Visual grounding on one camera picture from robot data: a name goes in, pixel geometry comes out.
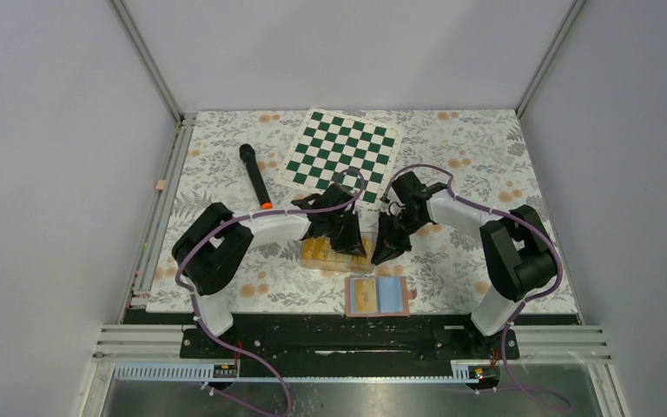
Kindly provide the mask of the single yellow credit card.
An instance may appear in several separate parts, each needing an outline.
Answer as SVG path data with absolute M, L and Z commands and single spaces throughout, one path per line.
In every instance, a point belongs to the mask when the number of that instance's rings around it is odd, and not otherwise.
M 353 311 L 357 314 L 370 314 L 378 311 L 377 281 L 357 279 L 353 282 Z

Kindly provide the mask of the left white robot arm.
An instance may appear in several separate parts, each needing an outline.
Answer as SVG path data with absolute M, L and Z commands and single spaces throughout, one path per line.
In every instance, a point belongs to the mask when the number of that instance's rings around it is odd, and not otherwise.
M 201 345 L 215 357 L 234 348 L 234 324 L 224 288 L 233 280 L 251 248 L 283 241 L 325 237 L 332 250 L 365 256 L 356 213 L 356 194 L 339 184 L 321 194 L 291 201 L 285 208 L 246 215 L 220 202 L 203 211 L 172 248 L 177 263 L 175 282 L 187 289 L 199 326 Z

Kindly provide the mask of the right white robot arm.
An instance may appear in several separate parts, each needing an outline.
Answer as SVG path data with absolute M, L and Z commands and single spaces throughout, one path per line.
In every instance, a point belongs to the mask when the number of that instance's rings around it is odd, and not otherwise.
M 428 223 L 441 224 L 479 239 L 491 287 L 471 312 L 472 328 L 463 344 L 471 356 L 484 358 L 498 345 L 497 332 L 514 321 L 525 303 L 557 288 L 563 278 L 558 251 L 538 212 L 522 205 L 509 212 L 456 195 L 448 183 L 425 185 L 406 167 L 388 184 L 400 211 L 384 211 L 378 220 L 372 262 L 391 261 L 412 248 L 410 237 Z

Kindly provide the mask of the tan leather card holder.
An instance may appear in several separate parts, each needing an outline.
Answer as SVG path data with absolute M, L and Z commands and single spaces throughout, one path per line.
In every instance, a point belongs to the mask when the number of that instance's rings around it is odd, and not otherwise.
M 348 276 L 345 316 L 407 317 L 411 292 L 404 276 Z

